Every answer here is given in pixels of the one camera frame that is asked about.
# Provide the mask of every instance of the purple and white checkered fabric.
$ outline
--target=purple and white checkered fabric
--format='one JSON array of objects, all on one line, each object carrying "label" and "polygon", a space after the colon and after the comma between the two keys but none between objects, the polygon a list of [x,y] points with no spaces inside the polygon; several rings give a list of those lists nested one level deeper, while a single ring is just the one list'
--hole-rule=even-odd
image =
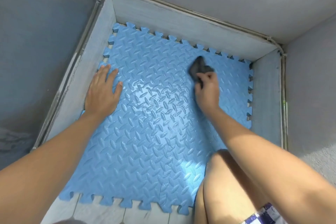
[{"label": "purple and white checkered fabric", "polygon": [[278,224],[285,223],[278,211],[270,203],[252,214],[242,224]]}]

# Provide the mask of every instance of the interlocking foam tile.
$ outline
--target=interlocking foam tile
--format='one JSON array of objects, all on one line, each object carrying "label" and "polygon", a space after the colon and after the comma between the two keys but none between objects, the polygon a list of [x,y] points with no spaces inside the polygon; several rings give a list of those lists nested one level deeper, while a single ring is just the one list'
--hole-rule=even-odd
[{"label": "interlocking foam tile", "polygon": [[164,39],[159,32],[151,35],[146,28],[138,31],[130,23],[116,23],[113,30],[117,35],[108,42],[114,45],[104,57],[119,68],[114,88],[123,81],[120,102],[95,131],[59,197],[69,200],[80,192],[80,202],[91,203],[92,195],[102,195],[103,205],[117,197],[127,208],[140,200],[141,209],[158,202],[164,212],[179,205],[179,213],[188,214],[209,157],[225,148],[195,103],[188,66],[203,55],[218,74],[221,108],[250,128],[250,62],[176,42],[173,36]]}]

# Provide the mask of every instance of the bare skin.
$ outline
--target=bare skin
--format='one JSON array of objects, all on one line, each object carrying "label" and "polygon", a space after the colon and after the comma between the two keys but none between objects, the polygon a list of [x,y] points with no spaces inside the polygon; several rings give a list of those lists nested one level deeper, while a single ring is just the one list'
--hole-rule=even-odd
[{"label": "bare skin", "polygon": [[215,73],[198,76],[204,86],[195,85],[197,103],[230,154],[220,151],[208,164],[195,223],[239,224],[267,202],[290,224],[335,223],[336,189],[299,158],[225,114]]},{"label": "bare skin", "polygon": [[101,67],[90,84],[85,113],[32,153],[0,171],[0,223],[40,223],[75,171],[86,145],[104,118],[117,107],[122,82],[112,92],[118,70],[106,80]]}]

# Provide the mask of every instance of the hand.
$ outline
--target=hand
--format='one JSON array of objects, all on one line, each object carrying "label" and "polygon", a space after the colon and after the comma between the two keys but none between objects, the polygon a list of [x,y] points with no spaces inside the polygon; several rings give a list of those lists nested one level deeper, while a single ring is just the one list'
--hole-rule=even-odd
[{"label": "hand", "polygon": [[198,82],[195,84],[196,102],[202,112],[208,118],[219,109],[219,85],[215,72],[197,73],[197,76],[203,82],[203,88]]},{"label": "hand", "polygon": [[110,64],[106,67],[103,65],[95,73],[85,99],[85,113],[92,114],[100,120],[114,112],[123,89],[123,82],[119,82],[115,92],[112,92],[113,81],[118,69],[114,69],[106,80],[110,68]]}]

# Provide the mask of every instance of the person's left hand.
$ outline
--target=person's left hand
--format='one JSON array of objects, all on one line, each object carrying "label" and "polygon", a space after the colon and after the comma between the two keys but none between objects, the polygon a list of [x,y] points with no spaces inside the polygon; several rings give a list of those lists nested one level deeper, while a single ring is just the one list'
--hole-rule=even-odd
[{"label": "person's left hand", "polygon": [[110,64],[100,67],[91,81],[85,99],[85,112],[101,120],[114,112],[123,89],[123,82],[119,82],[115,88],[115,92],[112,92],[113,81],[118,73],[118,69],[114,69],[106,80],[110,68]]}]

